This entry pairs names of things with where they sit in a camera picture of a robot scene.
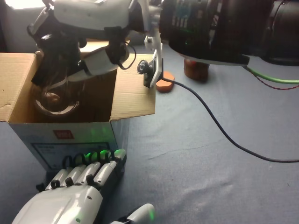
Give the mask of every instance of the red label on box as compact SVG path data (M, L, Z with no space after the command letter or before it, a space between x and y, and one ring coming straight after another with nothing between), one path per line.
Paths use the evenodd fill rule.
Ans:
M70 130L53 130L58 139L74 139Z

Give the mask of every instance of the bright window light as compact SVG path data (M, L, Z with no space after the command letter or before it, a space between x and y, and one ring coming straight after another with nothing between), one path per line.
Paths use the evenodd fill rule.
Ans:
M42 0L5 0L5 2L9 7L14 9L38 8L45 6Z

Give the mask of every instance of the open cardboard box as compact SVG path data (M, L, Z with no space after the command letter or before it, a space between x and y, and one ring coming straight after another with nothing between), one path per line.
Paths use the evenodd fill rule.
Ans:
M133 58L131 54L124 66ZM59 119L41 114L33 104L31 79L40 59L39 54L0 53L0 121L12 127L47 171L61 169L67 155L126 149L127 118L155 113L155 89L144 87L136 72L139 61L150 61L151 55L137 55L128 70L87 80L82 105Z

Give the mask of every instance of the red wire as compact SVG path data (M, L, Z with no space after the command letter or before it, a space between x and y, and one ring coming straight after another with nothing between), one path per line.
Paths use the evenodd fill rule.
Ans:
M261 83L263 83L264 85L272 88L272 89L275 89L275 90L292 90L292 89L296 89L297 87L299 87L299 85L296 85L296 86L293 86L293 87L289 87L289 88L277 88L277 87L274 87L274 86L271 86L269 84L266 84L263 80L261 80L259 77L255 76L258 81L260 81Z

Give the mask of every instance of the green cable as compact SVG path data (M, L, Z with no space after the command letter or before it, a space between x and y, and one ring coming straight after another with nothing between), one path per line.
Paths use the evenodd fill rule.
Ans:
M263 75L263 74L259 73L258 71L254 71L253 69L248 68L247 66L244 66L243 68L246 69L247 71L249 71L254 76L258 76L260 78L266 79L271 82L283 83L283 84L299 84L299 80L285 80L285 79L280 79L280 78L274 78L271 76Z

